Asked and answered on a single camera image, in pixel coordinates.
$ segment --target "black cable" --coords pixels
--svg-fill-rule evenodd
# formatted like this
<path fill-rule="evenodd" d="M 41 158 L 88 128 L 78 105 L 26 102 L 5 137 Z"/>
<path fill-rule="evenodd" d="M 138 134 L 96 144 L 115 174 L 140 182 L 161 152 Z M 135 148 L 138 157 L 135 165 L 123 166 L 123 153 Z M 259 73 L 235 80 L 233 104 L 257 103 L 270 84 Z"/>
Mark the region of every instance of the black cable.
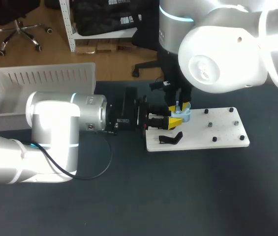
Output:
<path fill-rule="evenodd" d="M 106 168 L 100 172 L 99 174 L 95 175 L 95 176 L 91 176 L 91 177 L 81 177 L 81 176 L 77 176 L 77 175 L 73 175 L 71 173 L 69 173 L 68 171 L 66 171 L 65 169 L 63 169 L 61 166 L 59 166 L 55 160 L 49 155 L 49 153 L 46 151 L 46 149 L 44 149 L 40 144 L 34 142 L 34 141 L 21 141 L 21 143 L 26 144 L 26 145 L 30 145 L 33 144 L 34 146 L 38 147 L 39 150 L 41 150 L 41 152 L 59 169 L 61 170 L 62 173 L 64 173 L 65 175 L 74 178 L 74 179 L 78 179 L 78 180 L 92 180 L 95 179 L 97 177 L 100 177 L 102 174 L 104 174 L 106 172 L 106 170 L 109 168 L 112 160 L 113 160 L 113 152 L 111 151 L 111 147 L 110 147 L 110 143 L 107 141 L 107 139 L 104 137 L 104 140 L 106 141 L 109 151 L 110 151 L 110 159 L 108 162 L 108 165 L 106 166 Z"/>

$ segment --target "white platform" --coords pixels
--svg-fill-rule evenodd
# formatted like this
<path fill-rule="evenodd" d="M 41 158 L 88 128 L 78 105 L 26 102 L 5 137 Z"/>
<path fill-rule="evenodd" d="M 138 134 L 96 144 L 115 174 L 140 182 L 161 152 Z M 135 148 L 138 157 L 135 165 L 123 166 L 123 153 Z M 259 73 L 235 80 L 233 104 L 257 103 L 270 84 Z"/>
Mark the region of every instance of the white platform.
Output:
<path fill-rule="evenodd" d="M 239 122 L 238 126 L 234 125 L 235 121 Z M 208 127 L 209 122 L 213 123 L 211 128 Z M 174 138 L 180 131 L 183 132 L 183 138 L 178 144 L 159 143 L 159 135 Z M 245 136 L 243 141 L 240 140 L 241 135 Z M 212 141 L 214 136 L 217 137 L 216 142 Z M 248 147 L 250 144 L 236 108 L 234 108 L 234 112 L 229 112 L 229 108 L 213 108 L 209 109 L 208 114 L 204 113 L 204 109 L 192 110 L 190 121 L 174 130 L 149 128 L 146 131 L 146 141 L 148 151 L 242 148 Z"/>

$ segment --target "black chair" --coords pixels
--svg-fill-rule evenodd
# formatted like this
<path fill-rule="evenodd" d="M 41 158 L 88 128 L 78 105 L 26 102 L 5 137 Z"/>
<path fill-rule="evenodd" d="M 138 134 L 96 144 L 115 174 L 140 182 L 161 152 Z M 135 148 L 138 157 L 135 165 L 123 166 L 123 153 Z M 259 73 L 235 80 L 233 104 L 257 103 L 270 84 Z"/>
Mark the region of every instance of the black chair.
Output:
<path fill-rule="evenodd" d="M 137 32 L 132 37 L 132 44 L 141 48 L 150 50 L 158 50 L 158 28 L 159 28 L 159 1 L 147 1 L 149 10 L 142 14 L 142 21 L 133 17 Z M 134 12 L 134 16 L 137 16 L 141 12 Z M 148 61 L 134 66 L 132 76 L 138 78 L 140 76 L 139 69 L 160 67 L 159 60 Z"/>
<path fill-rule="evenodd" d="M 0 29 L 0 32 L 11 32 L 11 34 L 2 42 L 0 56 L 5 55 L 5 48 L 10 39 L 16 35 L 22 34 L 28 38 L 35 46 L 37 51 L 41 51 L 41 46 L 37 39 L 27 32 L 28 29 L 40 27 L 47 33 L 51 34 L 52 29 L 44 24 L 36 24 L 23 26 L 23 22 L 19 18 L 25 18 L 26 14 L 38 8 L 40 0 L 0 0 L 0 25 L 6 25 L 10 22 L 14 23 L 13 28 Z"/>

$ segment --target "white shelf post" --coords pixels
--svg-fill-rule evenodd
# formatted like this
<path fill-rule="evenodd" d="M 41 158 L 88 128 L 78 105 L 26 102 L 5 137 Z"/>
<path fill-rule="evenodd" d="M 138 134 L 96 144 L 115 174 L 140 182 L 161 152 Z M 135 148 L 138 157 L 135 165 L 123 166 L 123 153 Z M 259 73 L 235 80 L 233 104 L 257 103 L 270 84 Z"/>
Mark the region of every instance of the white shelf post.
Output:
<path fill-rule="evenodd" d="M 59 0 L 63 22 L 65 26 L 66 35 L 68 36 L 69 46 L 72 52 L 75 52 L 75 40 L 73 38 L 73 29 L 70 18 L 70 1 Z"/>

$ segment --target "white plastic basket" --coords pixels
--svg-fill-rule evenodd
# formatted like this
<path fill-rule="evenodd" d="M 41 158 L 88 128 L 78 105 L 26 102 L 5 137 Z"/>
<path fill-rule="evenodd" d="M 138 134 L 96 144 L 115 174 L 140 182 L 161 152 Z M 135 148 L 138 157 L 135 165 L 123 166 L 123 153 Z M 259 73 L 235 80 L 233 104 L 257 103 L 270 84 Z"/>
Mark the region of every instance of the white plastic basket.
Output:
<path fill-rule="evenodd" d="M 0 68 L 0 131 L 30 129 L 25 117 L 35 91 L 93 94 L 95 63 Z"/>

